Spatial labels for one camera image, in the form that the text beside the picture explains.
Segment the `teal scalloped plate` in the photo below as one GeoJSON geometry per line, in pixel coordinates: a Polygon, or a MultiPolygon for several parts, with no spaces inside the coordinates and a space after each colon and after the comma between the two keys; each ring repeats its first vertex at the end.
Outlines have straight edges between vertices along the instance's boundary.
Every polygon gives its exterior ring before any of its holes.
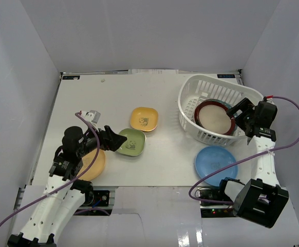
{"type": "Polygon", "coordinates": [[[226,103],[222,100],[218,100],[218,99],[207,99],[204,102],[219,106],[219,107],[224,108],[224,109],[230,109],[232,107],[230,104],[228,104],[228,103],[226,103]]]}

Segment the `dark red rimmed round plate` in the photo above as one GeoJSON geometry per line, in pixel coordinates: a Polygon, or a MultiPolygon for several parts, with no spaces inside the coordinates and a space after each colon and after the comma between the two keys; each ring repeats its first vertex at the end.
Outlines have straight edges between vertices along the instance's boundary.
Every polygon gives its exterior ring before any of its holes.
{"type": "Polygon", "coordinates": [[[203,101],[194,110],[194,122],[216,134],[232,135],[236,130],[236,123],[234,117],[226,114],[227,110],[203,101]]]}

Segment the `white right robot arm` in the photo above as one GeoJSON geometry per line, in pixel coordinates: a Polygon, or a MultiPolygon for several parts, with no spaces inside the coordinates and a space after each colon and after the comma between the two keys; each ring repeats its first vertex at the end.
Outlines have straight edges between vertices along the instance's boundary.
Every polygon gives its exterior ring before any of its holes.
{"type": "Polygon", "coordinates": [[[241,128],[256,157],[247,183],[225,178],[219,184],[218,201],[233,202],[233,215],[266,228],[272,228],[289,200],[289,193],[280,187],[275,172],[276,133],[271,124],[277,107],[264,99],[254,105],[248,98],[227,110],[227,115],[241,128]]]}

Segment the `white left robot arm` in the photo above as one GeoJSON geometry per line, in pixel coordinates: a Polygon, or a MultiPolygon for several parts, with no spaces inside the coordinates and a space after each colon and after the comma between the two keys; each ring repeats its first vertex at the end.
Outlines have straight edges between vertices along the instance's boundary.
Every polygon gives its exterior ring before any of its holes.
{"type": "Polygon", "coordinates": [[[17,235],[9,237],[7,245],[56,246],[76,210],[94,199],[92,183],[78,178],[82,158],[92,151],[96,156],[100,150],[115,152],[126,140],[109,126],[103,130],[90,127],[86,132],[77,126],[67,128],[55,152],[42,198],[35,201],[29,220],[17,235]]]}

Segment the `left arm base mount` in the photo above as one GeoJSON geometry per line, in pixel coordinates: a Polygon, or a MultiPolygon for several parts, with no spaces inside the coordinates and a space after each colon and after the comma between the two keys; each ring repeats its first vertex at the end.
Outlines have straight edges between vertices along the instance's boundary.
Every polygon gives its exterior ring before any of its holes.
{"type": "Polygon", "coordinates": [[[85,202],[76,210],[76,216],[110,216],[109,190],[93,190],[85,195],[85,202]]]}

